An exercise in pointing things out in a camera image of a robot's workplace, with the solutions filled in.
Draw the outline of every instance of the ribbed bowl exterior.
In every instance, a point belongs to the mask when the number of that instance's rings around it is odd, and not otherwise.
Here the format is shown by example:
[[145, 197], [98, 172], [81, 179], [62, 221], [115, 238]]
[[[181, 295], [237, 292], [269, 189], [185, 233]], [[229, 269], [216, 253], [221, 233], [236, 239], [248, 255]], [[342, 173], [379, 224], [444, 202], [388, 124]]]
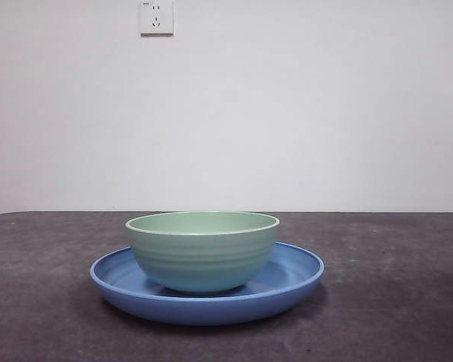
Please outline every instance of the ribbed bowl exterior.
[[129, 229], [131, 249], [154, 281], [187, 293], [215, 293], [257, 274], [277, 241], [278, 225], [225, 235], [161, 235]]

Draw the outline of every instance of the wall socket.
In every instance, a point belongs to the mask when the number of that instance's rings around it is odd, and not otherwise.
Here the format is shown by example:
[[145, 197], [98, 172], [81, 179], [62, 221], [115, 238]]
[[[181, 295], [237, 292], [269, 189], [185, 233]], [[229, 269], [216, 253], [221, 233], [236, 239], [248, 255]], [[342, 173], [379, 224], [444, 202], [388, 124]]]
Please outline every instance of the wall socket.
[[143, 0], [139, 6], [141, 35], [173, 35], [173, 0]]

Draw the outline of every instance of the plate rim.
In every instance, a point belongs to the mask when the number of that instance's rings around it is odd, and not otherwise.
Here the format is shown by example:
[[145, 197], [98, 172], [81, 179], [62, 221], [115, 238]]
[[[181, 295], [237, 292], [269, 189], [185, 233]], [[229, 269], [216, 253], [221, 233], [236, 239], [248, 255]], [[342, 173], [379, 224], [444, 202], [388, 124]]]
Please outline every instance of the plate rim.
[[111, 253], [108, 253], [108, 254], [100, 257], [98, 260], [96, 260], [91, 265], [91, 267], [89, 268], [89, 275], [91, 276], [91, 279], [93, 280], [94, 283], [98, 284], [99, 286], [101, 286], [101, 287], [103, 287], [103, 288], [105, 288], [107, 290], [113, 291], [115, 293], [120, 293], [120, 294], [123, 294], [123, 295], [126, 295], [126, 296], [132, 296], [132, 297], [135, 297], [135, 298], [146, 299], [146, 300], [152, 299], [152, 300], [159, 300], [159, 301], [186, 302], [186, 303], [188, 303], [188, 302], [234, 302], [234, 301], [240, 301], [240, 300], [250, 300], [250, 299], [265, 298], [265, 297], [268, 297], [268, 296], [277, 296], [279, 294], [288, 293], [288, 292], [291, 292], [293, 290], [297, 290], [297, 289], [300, 289], [302, 287], [305, 287], [306, 285], [311, 284], [312, 282], [314, 282], [317, 279], [321, 278], [322, 274], [324, 273], [325, 266], [324, 266], [324, 262], [322, 261], [320, 256], [318, 256], [315, 253], [313, 253], [311, 251], [308, 251], [308, 250], [306, 250], [306, 249], [304, 249], [302, 247], [298, 247], [296, 245], [286, 244], [286, 243], [282, 243], [282, 242], [279, 242], [279, 241], [276, 241], [275, 244], [281, 245], [283, 247], [290, 247], [292, 249], [296, 249], [296, 250], [298, 250], [298, 251], [300, 251], [302, 253], [306, 253], [306, 254], [310, 255], [315, 260], [317, 260], [317, 262], [319, 263], [319, 270], [312, 277], [310, 277], [310, 278], [308, 278], [305, 281], [302, 281], [300, 283], [292, 284], [291, 286], [284, 287], [284, 288], [281, 288], [281, 289], [278, 289], [278, 290], [269, 290], [269, 291], [266, 291], [266, 292], [253, 293], [253, 294], [248, 294], [248, 295], [245, 295], [245, 296], [209, 296], [209, 297], [208, 296], [203, 296], [201, 298], [200, 297], [194, 297], [194, 296], [191, 296], [191, 297], [155, 296], [153, 294], [136, 293], [136, 292], [131, 292], [131, 291], [126, 290], [126, 289], [121, 289], [121, 288], [118, 288], [118, 287], [114, 287], [113, 285], [108, 284], [105, 281], [102, 281], [96, 275], [95, 268], [96, 268], [97, 264], [102, 262], [104, 259], [111, 257], [111, 255], [113, 255], [113, 254], [123, 253], [126, 250], [131, 249], [131, 247], [123, 247], [122, 249], [115, 250], [115, 251], [113, 251]]

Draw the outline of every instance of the plastic dish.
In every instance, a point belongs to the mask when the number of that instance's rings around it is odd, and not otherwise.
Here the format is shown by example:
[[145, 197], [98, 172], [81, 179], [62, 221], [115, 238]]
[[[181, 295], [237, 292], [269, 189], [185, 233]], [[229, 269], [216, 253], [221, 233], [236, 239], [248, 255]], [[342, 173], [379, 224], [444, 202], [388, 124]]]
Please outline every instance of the plastic dish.
[[90, 270], [102, 297], [119, 309], [151, 321], [202, 326], [286, 311], [315, 290], [323, 272], [316, 254], [283, 243], [275, 244], [267, 264], [248, 283], [214, 296], [191, 296], [155, 283], [129, 247], [101, 257]]

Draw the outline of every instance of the bowl rim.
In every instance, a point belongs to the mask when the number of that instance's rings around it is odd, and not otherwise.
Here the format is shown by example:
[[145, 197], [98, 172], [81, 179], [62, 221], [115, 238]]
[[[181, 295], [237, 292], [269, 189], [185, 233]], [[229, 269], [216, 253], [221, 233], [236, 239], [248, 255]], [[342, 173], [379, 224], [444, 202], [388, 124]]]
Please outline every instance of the bowl rim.
[[[146, 230], [135, 228], [131, 225], [132, 222], [145, 219], [147, 217], [152, 216], [159, 216], [159, 215], [170, 215], [170, 214], [177, 214], [177, 213], [244, 213], [248, 215], [259, 215], [259, 216], [266, 216], [274, 221], [272, 225], [262, 226], [261, 228], [253, 228], [253, 229], [243, 229], [243, 230], [233, 230], [231, 232], [161, 232], [158, 230]], [[193, 236], [202, 236], [202, 235], [234, 235], [234, 234], [245, 234], [246, 232], [259, 232], [262, 230], [272, 229], [275, 228], [280, 224], [280, 220], [272, 215], [268, 215], [266, 213], [250, 213], [247, 211], [175, 211], [175, 212], [168, 212], [168, 213], [153, 213], [151, 215], [144, 215], [135, 217], [131, 220], [128, 220], [125, 223], [127, 229], [132, 230], [134, 232], [142, 232], [144, 234], [156, 234], [156, 235], [193, 235]]]

